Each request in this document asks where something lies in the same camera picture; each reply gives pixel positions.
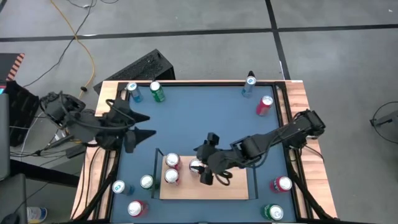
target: gray floor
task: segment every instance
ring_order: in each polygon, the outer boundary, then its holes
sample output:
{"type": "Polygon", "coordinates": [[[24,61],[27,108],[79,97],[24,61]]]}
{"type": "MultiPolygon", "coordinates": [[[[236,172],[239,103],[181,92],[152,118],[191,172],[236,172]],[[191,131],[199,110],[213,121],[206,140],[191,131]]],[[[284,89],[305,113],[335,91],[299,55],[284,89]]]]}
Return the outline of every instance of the gray floor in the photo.
{"type": "MultiPolygon", "coordinates": [[[[71,0],[88,4],[90,0],[71,0]]],[[[76,28],[85,9],[55,1],[76,28]]],[[[278,27],[392,24],[398,21],[397,1],[272,0],[278,27]]],[[[80,34],[116,34],[170,30],[267,28],[263,0],[120,0],[100,1],[80,34]]],[[[0,13],[0,37],[70,35],[65,21],[47,0],[8,0],[0,13]]],[[[357,222],[395,223],[398,208],[397,145],[381,139],[369,125],[375,110],[396,100],[398,30],[352,30],[281,33],[292,79],[304,80],[310,106],[326,123],[320,138],[338,216],[357,222]]],[[[242,79],[253,70],[261,79],[282,79],[271,33],[220,34],[179,37],[142,37],[84,40],[94,56],[94,83],[110,76],[157,48],[174,65],[177,79],[242,79]]],[[[55,63],[67,41],[2,42],[0,52],[24,52],[17,74],[23,85],[55,63]]],[[[91,73],[86,52],[72,43],[54,71],[29,90],[39,96],[63,90],[77,96],[91,73]]],[[[95,108],[97,94],[83,100],[95,108]]],[[[398,109],[392,105],[381,113],[398,109]]],[[[25,152],[42,148],[55,127],[38,121],[27,139],[25,152]]],[[[381,132],[398,141],[396,127],[381,132]]],[[[82,158],[46,164],[68,173],[81,168],[82,158]]],[[[48,160],[26,158],[42,164],[48,160]]],[[[30,182],[29,195],[41,183],[30,182]]],[[[48,222],[66,220],[75,189],[49,185],[29,200],[50,208],[48,222]]]]}

